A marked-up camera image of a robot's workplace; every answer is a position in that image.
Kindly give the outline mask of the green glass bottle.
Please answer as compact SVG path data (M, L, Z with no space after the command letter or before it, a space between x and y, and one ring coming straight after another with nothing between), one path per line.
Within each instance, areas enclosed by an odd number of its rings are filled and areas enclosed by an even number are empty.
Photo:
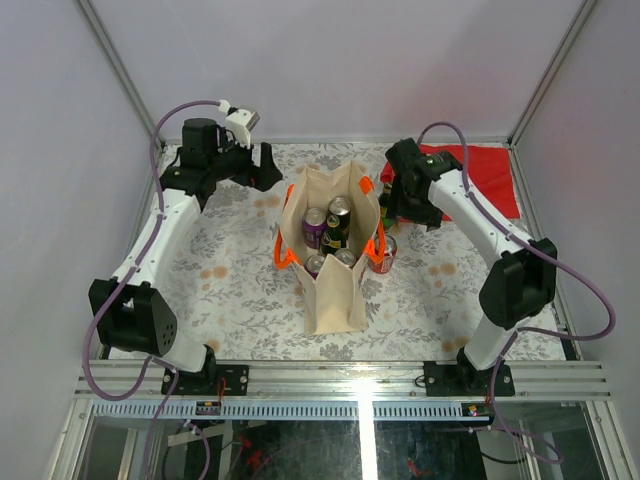
M389 231L396 223L396 218L389 214L389 208L391 207L391 193L392 184L385 182L382 187L382 192L378 197L379 210L380 210L380 222L384 228L384 231Z
M347 247L347 240L340 225L340 219L334 214L327 217L326 229L323 232L320 250L324 255L333 255L339 249Z

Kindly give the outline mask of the red cola can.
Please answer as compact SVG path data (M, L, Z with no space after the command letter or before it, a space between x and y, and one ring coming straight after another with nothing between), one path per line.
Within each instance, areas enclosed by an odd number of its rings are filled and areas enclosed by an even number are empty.
M358 261L358 257L348 248L336 250L334 256L348 268L353 268Z
M374 240L374 252L382 252L383 256L380 262L375 262L372 258L369 258L369 266L374 273L386 274L389 273L393 267L395 257L397 254L397 242L396 239L389 235L384 235L384 249L380 247L380 238L376 237Z

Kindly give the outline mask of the black energy drink can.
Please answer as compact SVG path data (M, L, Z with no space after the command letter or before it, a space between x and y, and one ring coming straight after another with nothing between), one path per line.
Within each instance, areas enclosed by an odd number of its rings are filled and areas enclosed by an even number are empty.
M328 213L340 220L340 228L346 239L349 238L351 221L351 203L346 196L337 196L331 200Z

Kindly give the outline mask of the purple soda can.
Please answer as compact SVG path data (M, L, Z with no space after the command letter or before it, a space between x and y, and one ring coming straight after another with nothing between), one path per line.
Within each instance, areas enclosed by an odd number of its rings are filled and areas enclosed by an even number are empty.
M320 208L308 209L302 217L302 235L307 247L318 250L327 227L326 211Z
M305 271L313 279L316 279L324 265L325 260L326 256L322 253L316 253L309 256L304 265Z

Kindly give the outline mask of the beige canvas bag orange handles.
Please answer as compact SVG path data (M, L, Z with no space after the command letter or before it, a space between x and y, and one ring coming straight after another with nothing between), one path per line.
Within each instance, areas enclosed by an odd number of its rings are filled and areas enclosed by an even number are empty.
M347 248L356 256L347 266L333 255L319 272L311 274L306 263L317 251L307 245L303 218L307 211L328 211L330 201L343 196L351 206ZM304 293L306 333L323 335L362 331L368 328L361 283L370 263L381 264L386 241L374 184L354 162L325 174L304 169L287 190L274 245L274 264L292 268Z

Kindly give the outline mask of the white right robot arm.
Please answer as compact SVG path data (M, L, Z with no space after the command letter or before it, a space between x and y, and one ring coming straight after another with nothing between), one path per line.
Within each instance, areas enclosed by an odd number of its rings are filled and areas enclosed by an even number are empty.
M463 348L464 364L456 369L458 387L478 394L492 380L489 368L517 327L537 316L556 291L556 267L530 252L531 247L555 259L548 239L533 240L514 226L464 178L463 164L447 151L427 155L411 139L387 150L392 167L387 216L431 229L447 216L479 251L489 270L479 293L483 317Z

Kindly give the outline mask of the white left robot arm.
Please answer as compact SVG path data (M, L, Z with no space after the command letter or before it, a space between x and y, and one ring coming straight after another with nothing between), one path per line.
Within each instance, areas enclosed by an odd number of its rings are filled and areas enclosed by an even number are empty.
M107 280L95 280L89 300L98 319L100 342L112 349L147 354L184 371L197 394L212 392L218 369L203 344L178 327L176 314L160 292L182 237L199 218L218 183L231 180L261 192L281 181L272 147L253 151L251 131L257 113L233 108L224 123L185 120L176 159L159 177L161 191L149 218L121 266Z

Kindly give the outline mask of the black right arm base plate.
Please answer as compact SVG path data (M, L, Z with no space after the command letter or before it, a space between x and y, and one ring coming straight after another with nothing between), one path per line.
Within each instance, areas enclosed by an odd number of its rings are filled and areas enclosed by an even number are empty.
M490 394L493 368L475 370L458 363L423 363L425 390L429 397L471 397ZM511 369L502 362L498 366L493 392L497 397L514 397L515 387Z

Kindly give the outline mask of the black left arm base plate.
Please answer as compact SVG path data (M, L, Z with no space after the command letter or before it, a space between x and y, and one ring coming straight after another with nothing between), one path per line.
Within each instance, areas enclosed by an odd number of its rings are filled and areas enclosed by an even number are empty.
M172 395L237 397L245 396L249 386L248 365L218 364L211 375L204 371L189 373L179 370Z

